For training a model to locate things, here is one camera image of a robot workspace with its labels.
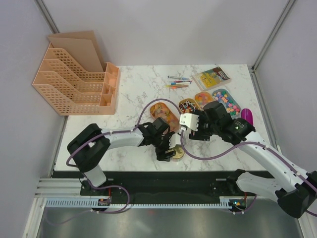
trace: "white marble tabletop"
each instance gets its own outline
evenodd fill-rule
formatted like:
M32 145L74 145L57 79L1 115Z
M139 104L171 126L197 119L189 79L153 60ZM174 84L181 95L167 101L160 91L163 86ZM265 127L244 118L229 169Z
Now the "white marble tabletop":
M245 64L219 65L232 81L221 86L227 89L241 108L249 108L253 113L256 130L268 141L263 117ZM73 171L65 162L69 157L66 149L68 143L91 123L104 129L132 128L143 107L153 99L166 98L178 105L185 98L194 98L200 90L195 83L187 88L163 88L169 81L168 75L190 77L195 73L214 68L215 65L149 65L121 66L121 80L117 109L112 116L69 116L58 153L55 171ZM167 106L179 117L173 105ZM153 121L149 109L146 110L141 123ZM197 156L217 155L231 144L213 136L210 142L188 141L186 147ZM107 151L100 161L104 171L225 171L225 170L265 170L252 157L235 149L233 152L212 161L195 160L184 155L179 162L157 161L153 146L121 147Z

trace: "gray wall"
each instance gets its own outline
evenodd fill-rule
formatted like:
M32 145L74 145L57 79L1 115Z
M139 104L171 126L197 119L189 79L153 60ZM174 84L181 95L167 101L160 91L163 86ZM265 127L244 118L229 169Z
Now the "gray wall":
M32 87L50 33L33 0L0 7L0 237L22 236L62 117Z
M44 0L116 65L253 64L287 0Z
M281 149L309 172L317 170L316 12L316 0L297 1L258 69Z

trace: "reflective floor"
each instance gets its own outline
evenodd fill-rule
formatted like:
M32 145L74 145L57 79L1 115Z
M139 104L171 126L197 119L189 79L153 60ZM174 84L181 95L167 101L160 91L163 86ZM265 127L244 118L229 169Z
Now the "reflective floor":
M59 223L85 209L46 208ZM244 215L216 209L130 209L86 213L61 225L42 222L39 238L302 238L297 219L276 203L258 199Z

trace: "desk organizer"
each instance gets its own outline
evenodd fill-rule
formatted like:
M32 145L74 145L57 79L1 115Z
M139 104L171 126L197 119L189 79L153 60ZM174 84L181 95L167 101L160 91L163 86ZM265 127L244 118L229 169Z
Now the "desk organizer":
M33 86L62 116L113 115L119 81L112 63L105 72L87 72L66 50L50 45Z

